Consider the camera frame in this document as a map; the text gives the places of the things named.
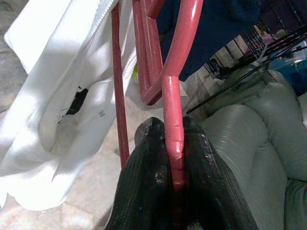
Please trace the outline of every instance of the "white towel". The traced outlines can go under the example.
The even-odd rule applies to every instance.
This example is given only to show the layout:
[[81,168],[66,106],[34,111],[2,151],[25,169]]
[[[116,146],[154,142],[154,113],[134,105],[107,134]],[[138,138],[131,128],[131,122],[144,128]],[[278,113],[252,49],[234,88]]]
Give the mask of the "white towel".
[[[0,205],[58,206],[116,116],[111,10],[118,0],[30,0],[5,35],[29,73],[0,122]],[[131,0],[120,0],[126,91],[136,64]],[[76,92],[78,113],[65,115]]]

